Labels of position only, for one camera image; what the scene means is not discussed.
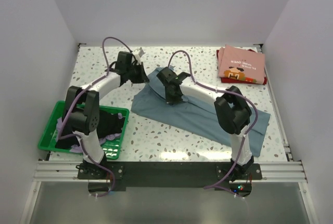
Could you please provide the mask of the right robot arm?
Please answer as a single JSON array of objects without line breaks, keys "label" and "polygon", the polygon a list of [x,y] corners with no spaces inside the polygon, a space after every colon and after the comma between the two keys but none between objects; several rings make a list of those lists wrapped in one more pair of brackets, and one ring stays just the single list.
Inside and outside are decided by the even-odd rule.
[{"label": "right robot arm", "polygon": [[254,161],[248,137],[252,110],[238,87],[213,88],[192,79],[189,73],[176,74],[168,67],[159,71],[157,78],[164,86],[167,103],[180,103],[183,97],[190,96],[214,106],[218,123],[229,134],[232,148],[230,169],[220,182],[245,178]]}]

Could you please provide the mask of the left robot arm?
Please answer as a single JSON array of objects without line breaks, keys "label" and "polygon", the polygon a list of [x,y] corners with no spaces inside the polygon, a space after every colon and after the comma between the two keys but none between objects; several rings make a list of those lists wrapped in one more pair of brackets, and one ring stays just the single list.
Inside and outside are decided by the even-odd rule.
[{"label": "left robot arm", "polygon": [[108,172],[106,155],[97,136],[99,102],[114,89],[127,81],[133,84],[148,83],[143,62],[144,51],[118,53],[114,68],[108,67],[106,74],[84,86],[70,86],[67,90],[62,123],[72,130],[83,150],[84,161],[90,163],[89,172],[95,178],[103,178]]}]

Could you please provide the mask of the blue t-shirt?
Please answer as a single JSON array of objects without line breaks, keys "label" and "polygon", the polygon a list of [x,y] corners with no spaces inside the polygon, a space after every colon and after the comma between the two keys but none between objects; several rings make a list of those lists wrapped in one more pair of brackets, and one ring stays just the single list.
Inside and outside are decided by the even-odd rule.
[{"label": "blue t-shirt", "polygon": [[164,86],[157,78],[161,70],[156,68],[148,75],[149,83],[134,96],[131,111],[230,146],[230,136],[219,125],[213,106],[190,96],[184,96],[184,101],[179,104],[166,103]]}]

